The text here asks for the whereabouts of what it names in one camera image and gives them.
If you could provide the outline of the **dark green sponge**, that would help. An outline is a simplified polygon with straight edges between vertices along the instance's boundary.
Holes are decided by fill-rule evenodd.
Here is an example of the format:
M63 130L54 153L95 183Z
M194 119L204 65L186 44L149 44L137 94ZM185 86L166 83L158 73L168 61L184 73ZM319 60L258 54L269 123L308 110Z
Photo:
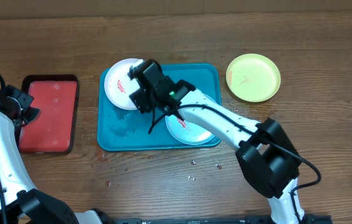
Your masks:
M26 124L32 123L33 121L35 121L39 117L39 115L40 115L39 108L29 107L23 116L24 122Z

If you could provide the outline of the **white plate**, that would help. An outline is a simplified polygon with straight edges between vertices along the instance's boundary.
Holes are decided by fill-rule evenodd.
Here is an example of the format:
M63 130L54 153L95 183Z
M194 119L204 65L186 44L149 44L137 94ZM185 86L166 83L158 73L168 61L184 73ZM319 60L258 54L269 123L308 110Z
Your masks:
M124 110L136 110L130 95L140 89L136 79L130 79L130 68L142 59L127 58L114 64L106 73L104 90L107 98L118 108Z

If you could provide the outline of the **light blue plate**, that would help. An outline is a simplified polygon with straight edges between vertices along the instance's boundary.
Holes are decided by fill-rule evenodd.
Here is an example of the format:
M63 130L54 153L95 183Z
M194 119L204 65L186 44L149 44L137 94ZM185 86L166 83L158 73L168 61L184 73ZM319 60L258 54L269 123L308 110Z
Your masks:
M212 140L215 135L208 130L184 120L175 115L165 117L166 127L169 133L181 143L187 145L200 145Z

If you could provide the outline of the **yellow-green plate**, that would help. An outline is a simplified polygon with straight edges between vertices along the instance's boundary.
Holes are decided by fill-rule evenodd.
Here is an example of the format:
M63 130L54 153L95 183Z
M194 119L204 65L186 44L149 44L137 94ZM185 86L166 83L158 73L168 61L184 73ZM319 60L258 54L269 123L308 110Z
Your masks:
M269 58L259 54L244 54L229 64L226 83L236 97L259 103L271 99L278 92L281 75Z

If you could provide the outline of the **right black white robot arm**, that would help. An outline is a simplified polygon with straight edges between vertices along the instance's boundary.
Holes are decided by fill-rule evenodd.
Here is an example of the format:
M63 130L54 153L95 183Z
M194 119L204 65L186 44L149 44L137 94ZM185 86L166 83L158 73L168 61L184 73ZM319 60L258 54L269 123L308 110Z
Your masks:
M130 99L140 113L159 109L196 124L235 150L245 180L268 198L274 223L302 223L305 212L296 195L302 158L278 122L245 118L210 100L185 80L172 81L155 60L142 59L129 71Z

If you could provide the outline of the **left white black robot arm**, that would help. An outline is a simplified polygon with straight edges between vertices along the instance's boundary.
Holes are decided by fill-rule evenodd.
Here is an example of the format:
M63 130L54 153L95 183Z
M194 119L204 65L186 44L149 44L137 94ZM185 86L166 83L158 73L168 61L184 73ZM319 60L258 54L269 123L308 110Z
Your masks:
M40 224L112 223L101 210L75 213L63 201L36 189L16 144L16 131L39 115L32 101L31 95L0 77L0 223L18 223L23 216Z

